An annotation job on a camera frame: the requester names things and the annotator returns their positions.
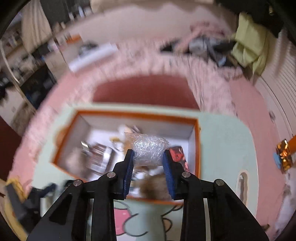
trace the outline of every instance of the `pink bedding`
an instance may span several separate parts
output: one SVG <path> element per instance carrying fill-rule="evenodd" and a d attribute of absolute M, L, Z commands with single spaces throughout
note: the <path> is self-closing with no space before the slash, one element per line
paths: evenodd
<path fill-rule="evenodd" d="M 24 189 L 27 192 L 30 190 L 38 153 L 55 117 L 65 105 L 91 102 L 93 91 L 100 83 L 135 75 L 179 75 L 187 79 L 201 111 L 238 114 L 249 126 L 256 146 L 259 171 L 256 218 L 260 224 L 268 223 L 272 226 L 279 211 L 284 181 L 273 163 L 276 130 L 270 127 L 269 123 L 266 124 L 271 121 L 263 99 L 244 78 L 226 81 L 241 76 L 238 70 L 217 69 L 213 63 L 206 64 L 203 60 L 191 56 L 160 54 L 158 50 L 163 43 L 152 40 L 124 42 L 118 45 L 120 51 L 104 62 L 95 63 L 77 74 L 65 74 L 30 122 L 16 152 L 9 177 L 18 176 Z"/>

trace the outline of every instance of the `red cushion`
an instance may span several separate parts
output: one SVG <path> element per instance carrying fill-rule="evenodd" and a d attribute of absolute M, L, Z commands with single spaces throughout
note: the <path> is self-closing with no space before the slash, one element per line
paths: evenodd
<path fill-rule="evenodd" d="M 150 104 L 198 109 L 187 80 L 169 75 L 137 76 L 97 87 L 93 102 Z"/>

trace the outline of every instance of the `green towel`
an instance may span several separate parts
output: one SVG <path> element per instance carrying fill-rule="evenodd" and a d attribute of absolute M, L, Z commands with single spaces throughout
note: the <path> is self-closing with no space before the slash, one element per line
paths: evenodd
<path fill-rule="evenodd" d="M 255 24 L 250 15 L 239 14 L 239 26 L 234 39 L 237 41 L 231 54 L 243 67 L 250 66 L 253 73 L 262 74 L 268 54 L 268 31 Z"/>

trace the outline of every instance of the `mint green tabletop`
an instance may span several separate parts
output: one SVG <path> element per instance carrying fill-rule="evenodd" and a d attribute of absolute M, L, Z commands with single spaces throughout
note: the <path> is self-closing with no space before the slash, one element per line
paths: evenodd
<path fill-rule="evenodd" d="M 130 104 L 87 104 L 66 108 L 55 120 L 35 168 L 32 186 L 43 188 L 49 183 L 61 185 L 71 176 L 51 164 L 56 152 L 57 132 L 69 125 L 77 109 L 143 112 L 197 118 L 201 127 L 201 175 L 213 182 L 223 179 L 235 191 L 238 176 L 247 173 L 246 206 L 255 216 L 258 202 L 258 170 L 255 147 L 250 130 L 236 117 L 215 115 L 180 108 Z M 117 240 L 177 241 L 180 239 L 183 209 L 172 205 L 156 205 L 125 200 L 115 202 Z M 209 224 L 207 240 L 210 240 Z"/>

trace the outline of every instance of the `brown fuzzy object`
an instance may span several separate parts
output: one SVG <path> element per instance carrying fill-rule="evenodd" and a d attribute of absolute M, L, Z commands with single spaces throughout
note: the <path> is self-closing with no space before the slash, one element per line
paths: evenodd
<path fill-rule="evenodd" d="M 172 200 L 168 193 L 164 174 L 147 176 L 139 183 L 140 193 L 143 198 L 169 201 Z"/>

